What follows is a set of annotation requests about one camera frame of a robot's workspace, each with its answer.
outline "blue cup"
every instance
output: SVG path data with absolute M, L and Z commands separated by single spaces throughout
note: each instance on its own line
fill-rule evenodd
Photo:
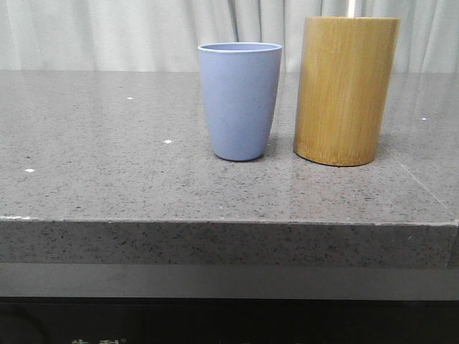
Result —
M 268 144 L 282 46 L 218 43 L 199 48 L 207 129 L 220 158 L 247 161 Z

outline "bamboo cup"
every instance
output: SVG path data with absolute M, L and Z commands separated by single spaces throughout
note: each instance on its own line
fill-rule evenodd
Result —
M 332 166 L 374 160 L 398 18 L 306 19 L 294 151 Z

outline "white curtain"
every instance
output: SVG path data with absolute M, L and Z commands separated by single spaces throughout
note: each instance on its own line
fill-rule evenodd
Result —
M 346 0 L 0 0 L 0 69 L 198 71 L 197 46 L 273 42 L 300 67 L 307 16 Z M 357 16 L 402 19 L 395 72 L 459 70 L 458 0 L 358 0 Z

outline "granite countertop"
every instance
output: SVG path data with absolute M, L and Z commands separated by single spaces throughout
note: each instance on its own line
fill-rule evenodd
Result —
M 377 158 L 212 153 L 197 73 L 0 72 L 0 262 L 459 266 L 459 76 L 393 75 Z

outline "bamboo holder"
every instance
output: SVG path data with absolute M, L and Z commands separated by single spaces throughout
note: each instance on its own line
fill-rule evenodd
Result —
M 306 19 L 294 151 L 332 166 L 374 160 L 398 18 Z

